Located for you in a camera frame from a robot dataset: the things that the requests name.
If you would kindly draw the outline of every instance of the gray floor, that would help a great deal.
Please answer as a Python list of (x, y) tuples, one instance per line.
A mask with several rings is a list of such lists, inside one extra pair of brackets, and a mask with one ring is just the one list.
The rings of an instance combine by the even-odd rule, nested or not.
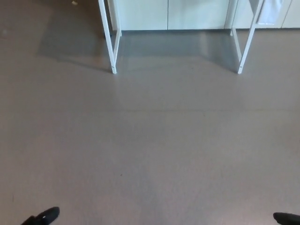
[(226, 32), (125, 33), (113, 76), (79, 3), (0, 3), (1, 224), (54, 205), (58, 225), (300, 213), (300, 31), (258, 32), (240, 76)]

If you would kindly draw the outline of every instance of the white metal leg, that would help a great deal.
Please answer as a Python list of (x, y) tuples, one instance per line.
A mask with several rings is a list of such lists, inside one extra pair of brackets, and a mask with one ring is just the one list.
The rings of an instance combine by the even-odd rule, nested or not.
[(238, 38), (238, 35), (237, 35), (237, 32), (236, 32), (236, 29), (233, 27), (234, 19), (235, 19), (237, 10), (235, 10), (234, 17), (233, 17), (231, 35), (233, 36), (235, 47), (236, 47), (236, 52), (237, 52), (238, 59), (239, 59), (239, 67), (237, 68), (237, 73), (238, 74), (241, 74), (243, 72), (243, 68), (244, 68), (244, 65), (245, 65), (245, 62), (246, 62), (246, 58), (248, 56), (248, 52), (249, 52), (249, 49), (250, 49), (250, 46), (251, 46), (251, 43), (252, 43), (252, 38), (253, 38), (255, 29), (256, 29), (257, 19), (258, 19), (258, 16), (260, 14), (260, 11), (262, 9), (263, 2), (264, 2), (264, 0), (256, 0), (257, 5), (256, 5), (256, 7), (253, 7), (253, 2), (254, 1), (255, 0), (249, 0), (251, 8), (253, 9), (253, 19), (252, 19), (252, 22), (251, 22), (249, 36), (248, 36), (246, 46), (245, 46), (245, 50), (244, 50), (243, 54), (240, 50), (240, 43), (239, 43), (239, 38)]
[(108, 55), (109, 55), (109, 59), (110, 59), (111, 66), (112, 66), (112, 73), (116, 74), (117, 73), (116, 63), (117, 63), (117, 57), (118, 57), (118, 49), (119, 49), (120, 37), (122, 36), (119, 14), (118, 14), (118, 10), (117, 10), (118, 6), (115, 3), (115, 0), (113, 0), (115, 19), (117, 22), (117, 35), (116, 35), (116, 40), (115, 40), (114, 48), (113, 48), (111, 37), (110, 37), (110, 32), (109, 32), (109, 27), (108, 27), (107, 15), (106, 15), (106, 11), (105, 11), (104, 0), (98, 0), (98, 2), (99, 2), (102, 24), (103, 24), (103, 29), (104, 29), (104, 34), (105, 34), (105, 39), (106, 39), (106, 44), (107, 44), (107, 49), (108, 49)]

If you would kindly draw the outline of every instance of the white table leg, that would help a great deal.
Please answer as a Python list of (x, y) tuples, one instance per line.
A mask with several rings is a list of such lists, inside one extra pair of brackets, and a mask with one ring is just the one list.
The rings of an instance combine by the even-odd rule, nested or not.
[(98, 2), (99, 2), (99, 8), (100, 8), (100, 13), (101, 13), (101, 18), (102, 18), (105, 39), (106, 39), (106, 45), (107, 45), (107, 49), (108, 49), (108, 55), (109, 55), (109, 59), (110, 59), (111, 66), (112, 66), (112, 73), (116, 74), (117, 73), (116, 63), (117, 63), (118, 49), (119, 49), (120, 37), (122, 36), (119, 14), (118, 14), (118, 10), (117, 10), (118, 6), (115, 3), (115, 0), (113, 0), (115, 18), (116, 18), (116, 23), (117, 23), (117, 36), (116, 36), (116, 41), (115, 41), (114, 48), (113, 48), (111, 37), (110, 37), (110, 32), (109, 32), (109, 27), (108, 27), (107, 15), (106, 15), (106, 11), (105, 11), (104, 0), (98, 0)]
[(250, 49), (250, 46), (251, 46), (251, 43), (252, 43), (253, 35), (254, 35), (255, 29), (256, 29), (257, 19), (258, 19), (258, 16), (260, 14), (260, 11), (262, 9), (263, 2), (264, 2), (264, 0), (256, 0), (256, 1), (257, 1), (257, 7), (253, 10), (253, 19), (252, 19), (252, 22), (251, 22), (251, 27), (250, 27), (250, 30), (249, 30), (249, 36), (248, 36), (246, 46), (245, 46), (245, 50), (244, 50), (243, 54), (241, 53), (241, 50), (240, 50), (240, 44), (239, 44), (239, 39), (238, 39), (236, 29), (233, 27), (234, 19), (235, 19), (237, 10), (235, 10), (234, 17), (233, 17), (231, 35), (234, 38), (236, 52), (238, 54), (238, 59), (239, 59), (239, 67), (237, 69), (238, 74), (241, 74), (243, 72), (243, 68), (244, 68), (244, 65), (245, 65), (245, 62), (246, 62), (246, 58), (248, 56), (248, 52), (249, 52), (249, 49)]

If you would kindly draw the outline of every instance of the white cabinet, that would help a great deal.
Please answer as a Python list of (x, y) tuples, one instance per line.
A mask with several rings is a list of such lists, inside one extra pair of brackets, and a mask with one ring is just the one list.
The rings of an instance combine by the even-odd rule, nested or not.
[(168, 0), (116, 0), (116, 3), (122, 30), (167, 29)]
[(292, 0), (283, 28), (300, 28), (300, 0)]
[(223, 29), (229, 0), (169, 0), (169, 30)]
[[(234, 9), (233, 7), (237, 7), (236, 10), (236, 17), (234, 20), (234, 27), (235, 28), (241, 28), (241, 29), (248, 29), (250, 28), (251, 21), (253, 19), (253, 13), (252, 9), (249, 3), (249, 0), (239, 0), (238, 2), (235, 1), (235, 6), (231, 6), (231, 8), (228, 10), (228, 13), (232, 12)], [(298, 11), (299, 11), (299, 6), (300, 6), (300, 1), (296, 0), (298, 4)], [(284, 20), (285, 20), (285, 15), (289, 9), (289, 6), (291, 4), (291, 0), (283, 0), (283, 7), (281, 9), (281, 13), (279, 15), (279, 18), (277, 20), (277, 23), (275, 25), (259, 25), (258, 28), (281, 28)], [(225, 28), (230, 28), (230, 23), (232, 23), (232, 18), (231, 21), (226, 22)]]

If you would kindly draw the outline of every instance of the white cloth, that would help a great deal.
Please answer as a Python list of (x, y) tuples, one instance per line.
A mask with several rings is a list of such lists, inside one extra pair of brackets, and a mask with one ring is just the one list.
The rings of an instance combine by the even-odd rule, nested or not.
[(261, 25), (274, 25), (278, 19), (283, 1), (264, 0), (257, 23)]

